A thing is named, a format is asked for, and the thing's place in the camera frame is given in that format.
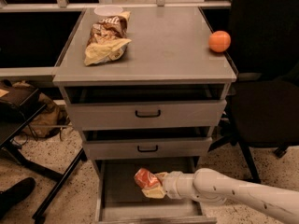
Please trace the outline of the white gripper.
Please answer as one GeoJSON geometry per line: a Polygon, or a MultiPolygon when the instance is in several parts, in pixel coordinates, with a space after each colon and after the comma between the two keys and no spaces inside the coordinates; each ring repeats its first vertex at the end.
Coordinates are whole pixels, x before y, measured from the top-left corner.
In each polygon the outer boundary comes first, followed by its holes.
{"type": "Polygon", "coordinates": [[[170,199],[180,200],[181,195],[178,193],[177,183],[181,175],[182,172],[180,171],[157,173],[155,176],[163,182],[163,186],[143,188],[142,192],[147,198],[151,199],[163,199],[166,194],[170,199]]]}

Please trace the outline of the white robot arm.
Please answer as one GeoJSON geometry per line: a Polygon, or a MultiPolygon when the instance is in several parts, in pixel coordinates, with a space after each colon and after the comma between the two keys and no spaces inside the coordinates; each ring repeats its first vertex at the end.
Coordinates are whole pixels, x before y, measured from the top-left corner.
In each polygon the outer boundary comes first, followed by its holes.
{"type": "Polygon", "coordinates": [[[153,174],[141,168],[135,182],[148,198],[190,199],[225,203],[231,199],[273,217],[284,224],[299,224],[299,192],[237,180],[208,168],[193,174],[181,171],[153,174]]]}

